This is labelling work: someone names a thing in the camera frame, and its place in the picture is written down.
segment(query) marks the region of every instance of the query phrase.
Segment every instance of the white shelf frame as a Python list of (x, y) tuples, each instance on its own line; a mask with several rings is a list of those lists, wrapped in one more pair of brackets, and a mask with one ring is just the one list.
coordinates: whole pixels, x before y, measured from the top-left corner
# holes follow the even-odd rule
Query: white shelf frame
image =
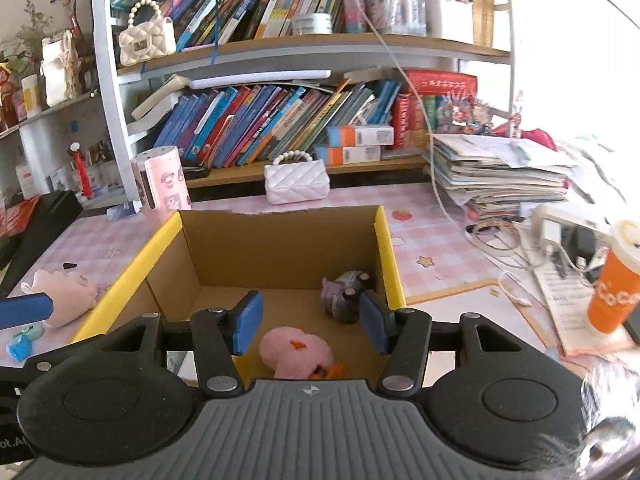
[[(209, 66), (208, 59), (197, 59), (194, 61), (177, 64), (173, 66), (164, 67), (158, 70), (149, 70), (148, 72), (134, 72), (123, 76), (118, 76), (116, 72), (116, 59), (113, 49), (113, 27), (122, 26), (122, 21), (112, 17), (110, 0), (92, 0), (94, 10), (94, 41), (95, 41), (95, 55), (98, 69), (98, 76), (100, 78), (100, 94), (102, 96), (102, 102), (104, 105), (104, 115), (106, 117), (107, 126), (109, 129), (111, 143), (113, 145), (114, 154), (118, 163), (118, 169), (122, 182), (125, 187), (126, 197), (128, 200), (139, 200), (136, 181), (133, 176), (130, 160), (134, 155), (131, 145), (138, 139), (138, 136), (131, 137), (127, 131), (126, 118), (123, 110), (122, 95), (120, 93), (120, 86), (129, 83), (135, 83), (142, 80), (147, 80), (153, 77), (164, 76), (174, 72), (188, 72), (191, 70), (200, 70), (205, 66)], [(510, 80), (510, 103), (513, 103), (514, 89), (515, 89), (515, 76), (514, 76), (514, 33), (513, 33), (513, 13), (510, 10), (510, 25), (511, 25), (511, 53), (505, 59), (496, 59), (495, 57), (478, 56), (474, 54), (465, 55), (459, 52), (452, 52), (448, 50), (428, 49), (428, 48), (406, 48), (406, 47), (394, 47), (397, 50), (397, 54), (405, 54), (409, 59), (429, 58), (431, 62), (433, 59), (447, 58), (450, 60), (452, 70), (455, 70), (459, 61), (462, 59), (469, 60), (482, 60), (485, 62), (504, 63), (511, 66), (511, 80)], [(311, 56), (325, 55), (335, 58), (335, 54), (344, 54), (345, 46), (324, 46), (321, 48), (315, 47), (299, 47), (299, 48), (274, 48), (268, 53), (259, 52), (257, 55), (260, 58), (265, 57), (281, 57), (287, 59), (287, 56), (304, 55), (309, 54)], [(366, 53), (368, 56), (385, 56), (388, 57), (388, 53), (384, 48), (375, 45), (348, 45), (348, 50), (352, 54)], [(242, 65), (247, 62), (247, 58), (251, 55), (247, 53), (242, 54), (228, 54), (220, 55), (216, 59), (216, 68), (220, 66), (234, 66)], [(250, 59), (249, 62), (256, 62), (257, 59)], [(428, 68), (428, 62), (424, 61), (418, 65), (412, 65), (414, 68)], [(501, 112), (496, 110), (501, 116), (507, 115), (509, 112)]]

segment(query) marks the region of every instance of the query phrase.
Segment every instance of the yellow box edge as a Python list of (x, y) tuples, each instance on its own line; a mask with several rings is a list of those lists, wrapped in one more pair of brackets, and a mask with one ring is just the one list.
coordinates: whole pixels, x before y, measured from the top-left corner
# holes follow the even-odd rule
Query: yellow box edge
[(122, 274), (117, 277), (87, 319), (84, 320), (71, 343), (77, 343), (109, 331), (124, 306), (133, 297), (160, 256), (181, 230), (182, 218), (180, 213), (175, 212), (130, 261)]
[(386, 222), (385, 209), (380, 205), (376, 211), (374, 221), (376, 238), (378, 239), (378, 251), (380, 252), (380, 266), (382, 267), (382, 279), (385, 283), (386, 302), (391, 310), (406, 306), (404, 292), (400, 281), (398, 263), (391, 243), (389, 225)]

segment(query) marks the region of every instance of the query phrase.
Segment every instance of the stuffed animal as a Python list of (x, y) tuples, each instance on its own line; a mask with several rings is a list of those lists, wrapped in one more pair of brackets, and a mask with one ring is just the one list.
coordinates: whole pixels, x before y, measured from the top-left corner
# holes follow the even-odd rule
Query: stuffed animal
[(291, 326), (269, 330), (258, 353), (275, 379), (334, 379), (344, 373), (324, 339)]
[(20, 286), (25, 294), (44, 292), (53, 301), (53, 314), (44, 323), (57, 328), (82, 316), (95, 306), (98, 288), (88, 277), (77, 271), (49, 274), (46, 270), (37, 270), (33, 285), (22, 282)]

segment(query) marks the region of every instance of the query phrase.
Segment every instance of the pearl handle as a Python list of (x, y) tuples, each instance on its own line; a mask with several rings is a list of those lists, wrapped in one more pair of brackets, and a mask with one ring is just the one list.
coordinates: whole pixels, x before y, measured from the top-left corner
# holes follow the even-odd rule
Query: pearl handle
[(144, 5), (149, 5), (153, 7), (153, 10), (156, 12), (156, 18), (162, 18), (162, 12), (160, 11), (160, 5), (158, 4), (158, 2), (153, 0), (140, 0), (133, 7), (131, 7), (131, 12), (129, 13), (129, 22), (128, 22), (129, 27), (127, 28), (133, 28), (133, 20), (136, 17), (136, 12), (138, 12), (138, 9)]
[(312, 162), (314, 160), (314, 158), (311, 155), (309, 155), (307, 152), (301, 152), (300, 150), (295, 150), (294, 152), (286, 152), (286, 153), (283, 153), (282, 155), (278, 155), (273, 160), (273, 165), (277, 166), (278, 164), (280, 164), (285, 160), (288, 160), (293, 157), (300, 158), (301, 156), (305, 158), (306, 162)]

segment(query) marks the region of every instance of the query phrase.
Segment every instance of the stack of papers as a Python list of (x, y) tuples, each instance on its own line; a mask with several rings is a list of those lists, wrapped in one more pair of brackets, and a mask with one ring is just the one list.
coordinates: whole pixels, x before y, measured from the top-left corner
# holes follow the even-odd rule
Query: stack of papers
[(565, 200), (577, 163), (530, 139), (433, 136), (436, 182), (478, 220), (520, 215), (520, 204)]

